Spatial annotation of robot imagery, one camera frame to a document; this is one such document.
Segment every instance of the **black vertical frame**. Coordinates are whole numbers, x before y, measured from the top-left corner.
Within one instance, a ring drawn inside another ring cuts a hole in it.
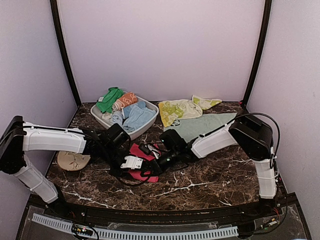
[[[58,40],[58,45],[60,48],[60,54],[61,54],[61,58],[63,61],[65,73],[66,73],[66,76],[69,81],[69,85],[70,85],[70,88],[71,88],[71,91],[73,94],[74,101],[75,101],[76,105],[78,107],[80,107],[82,103],[81,103],[81,99],[80,99],[79,92],[78,92],[78,89],[76,86],[75,78],[72,73],[69,58],[68,58],[64,35],[62,32],[62,28],[61,28],[57,0],[50,0],[50,5],[51,5],[51,12],[52,12],[52,18],[53,18],[53,23],[54,23],[55,34],[56,34],[56,38]]]
[[[255,51],[255,56],[253,60],[253,65],[249,77],[248,84],[246,86],[246,90],[243,96],[243,100],[241,101],[241,106],[243,108],[246,108],[252,89],[255,84],[261,56],[264,50],[264,45],[265,45],[265,40],[267,36],[267,30],[268,30],[268,24],[269,24],[269,18],[270,18],[270,12],[271,12],[271,5],[272,5],[272,0],[265,0],[264,2],[264,11],[263,11],[263,17],[262,17],[262,24],[261,24],[261,29],[260,29],[260,35],[259,35],[259,40],[258,44],[256,47]]]

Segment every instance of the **metal grate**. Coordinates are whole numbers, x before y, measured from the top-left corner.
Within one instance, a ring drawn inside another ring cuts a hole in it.
[[[72,223],[69,221],[54,219],[37,213],[33,214],[32,221],[61,232],[72,234]],[[214,240],[238,236],[238,228],[236,226],[205,231],[170,233],[115,231],[98,227],[94,229],[98,232],[101,240]],[[97,239],[95,233],[91,236],[91,239]]]

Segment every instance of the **red cloth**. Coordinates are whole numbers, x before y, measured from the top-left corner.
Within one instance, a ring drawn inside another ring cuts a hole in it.
[[[151,160],[155,159],[155,157],[154,157],[153,155],[146,155],[143,151],[141,151],[141,150],[139,149],[139,145],[138,145],[138,144],[135,144],[135,143],[134,143],[134,144],[132,145],[132,147],[130,148],[130,153],[131,153],[132,155],[135,155],[135,156],[139,157],[139,158],[147,159],[148,161],[151,161]],[[134,179],[138,179],[138,180],[141,180],[141,181],[145,181],[148,177],[146,177],[146,176],[145,176],[145,177],[142,177],[142,176],[140,176],[140,173],[141,173],[141,171],[138,171],[138,170],[132,170],[132,169],[129,170],[129,174],[131,174],[131,176],[132,176]],[[158,176],[151,176],[151,177],[148,179],[148,182],[150,182],[150,183],[156,183],[156,182],[158,182],[158,179],[159,179]]]

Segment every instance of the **white basket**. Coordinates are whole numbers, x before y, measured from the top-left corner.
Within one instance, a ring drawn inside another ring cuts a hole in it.
[[[145,131],[147,131],[152,126],[152,124],[155,123],[157,115],[159,114],[159,108],[156,105],[152,104],[151,102],[149,102],[147,100],[144,100],[141,97],[138,97],[138,96],[136,96],[136,97],[138,98],[138,102],[144,101],[145,102],[145,106],[148,109],[154,110],[155,111],[155,115],[145,125],[139,127],[137,130],[135,130],[133,132],[129,132],[128,133],[130,138],[131,138],[131,140],[136,139],[137,137],[142,135]],[[97,107],[96,104],[91,108],[90,112],[94,116],[94,118],[102,126],[104,126],[106,129],[110,128],[113,125],[113,123],[110,122],[110,120],[103,120],[102,119],[102,112],[100,111],[100,109]]]

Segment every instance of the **blue towel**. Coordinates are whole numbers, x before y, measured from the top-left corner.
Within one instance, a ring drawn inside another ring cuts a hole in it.
[[[123,118],[124,119],[127,119],[129,117],[129,114],[131,112],[131,109],[134,107],[134,106],[138,106],[139,108],[141,109],[144,109],[146,107],[146,102],[144,101],[138,101],[137,103],[135,104],[131,104],[129,106],[126,106],[124,108],[122,108],[122,115],[123,115]]]
[[[120,126],[122,126],[123,120],[124,120],[124,116],[122,116],[121,111],[115,111],[114,113],[112,113],[110,121],[113,124],[119,124]]]
[[[131,133],[150,121],[156,114],[156,111],[147,107],[141,109],[137,105],[134,105],[130,111],[129,118],[124,121],[123,129],[127,133]]]

